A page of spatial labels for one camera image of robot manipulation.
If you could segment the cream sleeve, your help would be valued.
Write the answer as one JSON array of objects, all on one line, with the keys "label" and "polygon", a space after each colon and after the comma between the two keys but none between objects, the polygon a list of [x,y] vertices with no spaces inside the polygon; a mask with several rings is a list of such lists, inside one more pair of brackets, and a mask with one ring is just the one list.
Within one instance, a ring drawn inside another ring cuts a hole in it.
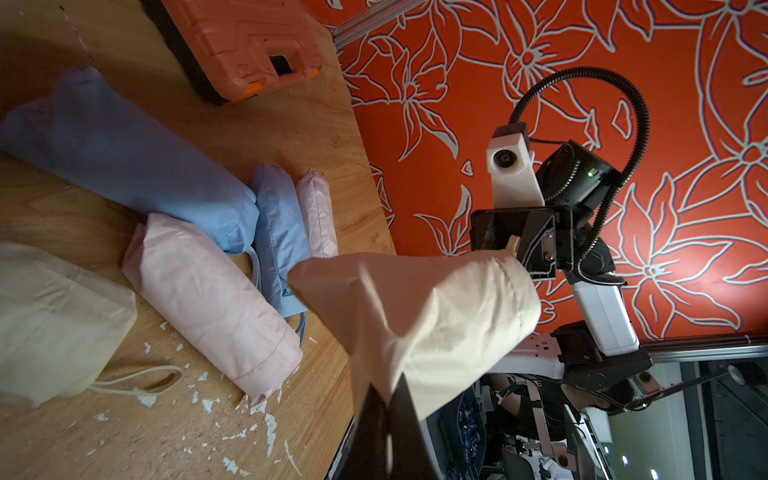
[{"label": "cream sleeve", "polygon": [[347,352],[355,413],[368,389],[389,403],[404,378],[425,419],[531,335],[541,315],[509,250],[310,258],[287,280]]}]

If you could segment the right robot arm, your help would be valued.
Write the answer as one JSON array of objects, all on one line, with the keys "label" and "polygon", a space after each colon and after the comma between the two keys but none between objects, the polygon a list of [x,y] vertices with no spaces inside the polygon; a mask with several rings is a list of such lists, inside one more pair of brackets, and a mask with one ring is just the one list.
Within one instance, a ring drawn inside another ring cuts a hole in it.
[{"label": "right robot arm", "polygon": [[[628,100],[636,130],[622,169],[573,141],[558,143],[540,167],[534,166],[533,140],[523,114],[545,90],[570,79],[603,82]],[[662,387],[651,375],[651,357],[640,345],[621,293],[625,282],[600,237],[612,202],[640,165],[649,132],[647,105],[629,80],[604,68],[572,67],[531,87],[488,144],[493,205],[471,217],[472,249],[515,244],[518,260],[534,281],[565,277],[583,316],[550,335],[523,340],[494,366],[497,373],[524,378],[532,396],[547,380],[598,396],[629,381],[641,395],[626,402],[610,400],[609,411],[615,415],[644,409],[685,389],[684,383]]]}]

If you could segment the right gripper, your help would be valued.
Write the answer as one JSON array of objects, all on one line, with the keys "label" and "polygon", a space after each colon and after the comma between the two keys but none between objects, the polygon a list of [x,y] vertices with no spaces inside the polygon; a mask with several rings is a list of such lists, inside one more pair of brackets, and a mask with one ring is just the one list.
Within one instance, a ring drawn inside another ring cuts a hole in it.
[{"label": "right gripper", "polygon": [[533,279],[555,279],[574,267],[572,210],[525,207],[477,210],[470,216],[471,249],[503,250],[516,237],[516,258]]}]

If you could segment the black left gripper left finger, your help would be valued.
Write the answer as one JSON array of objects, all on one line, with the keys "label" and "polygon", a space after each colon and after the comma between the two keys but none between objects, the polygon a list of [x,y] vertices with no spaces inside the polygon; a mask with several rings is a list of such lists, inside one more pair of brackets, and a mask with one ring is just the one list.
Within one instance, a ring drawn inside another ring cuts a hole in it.
[{"label": "black left gripper left finger", "polygon": [[338,480],[387,480],[390,478],[390,411],[370,385],[360,415],[355,420],[346,452],[332,476]]}]

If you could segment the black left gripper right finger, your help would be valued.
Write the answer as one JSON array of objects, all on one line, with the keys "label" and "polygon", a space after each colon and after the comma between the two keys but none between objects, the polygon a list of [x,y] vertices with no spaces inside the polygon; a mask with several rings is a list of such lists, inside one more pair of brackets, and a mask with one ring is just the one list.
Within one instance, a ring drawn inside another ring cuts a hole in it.
[{"label": "black left gripper right finger", "polygon": [[422,435],[407,379],[402,375],[391,398],[392,468],[394,480],[438,480]]}]

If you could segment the cream sleeved umbrella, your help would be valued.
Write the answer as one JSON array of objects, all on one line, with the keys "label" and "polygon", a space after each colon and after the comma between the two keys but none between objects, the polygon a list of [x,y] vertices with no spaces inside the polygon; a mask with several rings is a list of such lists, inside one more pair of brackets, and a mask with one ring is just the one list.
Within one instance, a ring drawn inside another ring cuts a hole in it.
[{"label": "cream sleeved umbrella", "polygon": [[[137,318],[132,290],[36,247],[2,242],[2,402],[38,408],[86,390],[139,398],[165,393],[181,380],[181,368],[99,378]],[[120,386],[156,373],[165,377],[148,389]]]}]

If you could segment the pink sleeved umbrella short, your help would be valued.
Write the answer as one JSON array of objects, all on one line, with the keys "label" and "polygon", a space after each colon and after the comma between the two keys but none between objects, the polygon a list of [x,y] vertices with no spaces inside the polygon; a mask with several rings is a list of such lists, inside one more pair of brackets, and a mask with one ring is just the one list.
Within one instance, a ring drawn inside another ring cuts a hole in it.
[{"label": "pink sleeved umbrella short", "polygon": [[329,183],[312,168],[298,182],[296,192],[310,255],[318,258],[338,256],[338,239]]}]

